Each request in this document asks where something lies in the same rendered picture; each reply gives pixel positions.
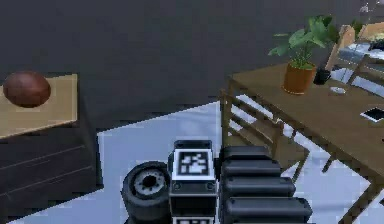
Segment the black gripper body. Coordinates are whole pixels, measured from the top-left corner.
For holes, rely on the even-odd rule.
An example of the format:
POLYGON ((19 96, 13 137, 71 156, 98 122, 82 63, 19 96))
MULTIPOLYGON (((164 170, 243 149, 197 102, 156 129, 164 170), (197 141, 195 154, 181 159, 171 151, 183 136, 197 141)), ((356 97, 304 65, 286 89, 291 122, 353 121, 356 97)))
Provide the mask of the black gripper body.
POLYGON ((124 224, 170 224, 170 177, 164 162, 135 166, 124 178, 121 196, 128 213, 124 224))

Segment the dark chest of drawers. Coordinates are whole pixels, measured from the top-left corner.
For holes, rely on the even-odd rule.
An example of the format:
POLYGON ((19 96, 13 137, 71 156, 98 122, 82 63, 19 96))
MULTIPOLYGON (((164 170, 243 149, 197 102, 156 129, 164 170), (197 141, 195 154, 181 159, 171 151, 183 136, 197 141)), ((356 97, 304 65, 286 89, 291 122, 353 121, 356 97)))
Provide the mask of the dark chest of drawers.
POLYGON ((12 104, 0 86, 0 224, 103 187, 97 134, 75 74, 48 80, 45 104, 12 104))

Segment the green plant in orange pot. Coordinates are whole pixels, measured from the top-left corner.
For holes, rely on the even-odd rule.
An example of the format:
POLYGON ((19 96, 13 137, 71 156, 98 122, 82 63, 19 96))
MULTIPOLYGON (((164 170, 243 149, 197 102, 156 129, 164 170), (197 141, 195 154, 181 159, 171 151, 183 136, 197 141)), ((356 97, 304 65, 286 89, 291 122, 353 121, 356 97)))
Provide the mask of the green plant in orange pot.
POLYGON ((269 56, 283 56, 290 58, 282 88, 293 95, 303 95, 310 87, 316 73, 316 65, 311 62, 315 48, 326 48, 337 43, 339 34, 332 24, 330 15, 317 15, 308 19, 305 27, 292 33, 275 34, 275 37, 284 37, 285 42, 272 48, 269 56))

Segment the brown wooden chair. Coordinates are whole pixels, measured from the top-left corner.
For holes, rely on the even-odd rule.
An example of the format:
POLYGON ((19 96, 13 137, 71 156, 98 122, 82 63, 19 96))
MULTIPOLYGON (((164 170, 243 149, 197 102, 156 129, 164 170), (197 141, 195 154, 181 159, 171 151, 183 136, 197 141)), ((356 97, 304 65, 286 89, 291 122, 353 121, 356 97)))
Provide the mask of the brown wooden chair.
POLYGON ((220 91, 222 146, 265 146, 283 171, 297 165, 296 182, 309 156, 309 150, 294 141, 296 132, 284 135, 284 123, 274 121, 244 101, 220 91))

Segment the brown ball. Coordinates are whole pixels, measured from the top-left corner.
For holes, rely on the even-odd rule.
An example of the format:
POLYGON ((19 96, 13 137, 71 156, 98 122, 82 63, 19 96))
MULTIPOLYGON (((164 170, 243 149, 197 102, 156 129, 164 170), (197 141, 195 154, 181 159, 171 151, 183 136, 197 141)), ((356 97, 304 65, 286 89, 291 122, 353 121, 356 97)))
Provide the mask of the brown ball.
POLYGON ((44 104, 50 98, 51 86, 40 73, 19 71, 5 79, 3 93, 16 106, 34 108, 44 104))

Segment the brown wooden table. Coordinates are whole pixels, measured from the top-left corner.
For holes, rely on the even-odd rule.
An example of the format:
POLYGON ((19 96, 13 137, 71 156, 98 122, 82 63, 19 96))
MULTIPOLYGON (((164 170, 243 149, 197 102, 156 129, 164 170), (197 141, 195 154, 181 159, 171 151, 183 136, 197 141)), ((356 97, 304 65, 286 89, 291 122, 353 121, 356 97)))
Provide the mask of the brown wooden table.
POLYGON ((285 70, 280 64, 237 73, 229 79, 229 88, 249 96, 370 182, 338 223, 352 224, 384 190, 384 122, 360 115, 384 109, 384 99, 354 86, 335 94, 330 88, 338 83, 333 80, 291 95, 282 89, 285 70))

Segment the small black cup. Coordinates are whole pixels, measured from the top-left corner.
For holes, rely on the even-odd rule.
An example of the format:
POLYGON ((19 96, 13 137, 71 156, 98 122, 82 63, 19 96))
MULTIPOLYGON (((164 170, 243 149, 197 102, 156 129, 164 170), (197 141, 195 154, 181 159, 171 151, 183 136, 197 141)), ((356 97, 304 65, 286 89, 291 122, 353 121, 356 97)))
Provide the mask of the small black cup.
POLYGON ((313 83, 316 85, 324 85, 329 78, 331 77, 331 72, 324 69, 324 68, 318 68, 316 70, 315 78, 313 80, 313 83))

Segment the light wooden chair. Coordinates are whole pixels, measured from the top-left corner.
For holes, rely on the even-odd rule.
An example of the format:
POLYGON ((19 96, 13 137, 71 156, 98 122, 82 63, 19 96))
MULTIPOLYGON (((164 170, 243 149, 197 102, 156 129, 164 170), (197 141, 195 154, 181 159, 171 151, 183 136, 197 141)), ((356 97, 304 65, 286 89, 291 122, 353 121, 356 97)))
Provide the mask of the light wooden chair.
POLYGON ((356 77, 384 85, 384 59, 374 58, 367 52, 358 50, 359 47, 368 46, 369 38, 379 33, 384 33, 384 22, 366 24, 358 34, 352 26, 343 25, 340 28, 339 41, 333 45, 325 69, 332 71, 334 67, 339 67, 351 70, 348 85, 356 77))

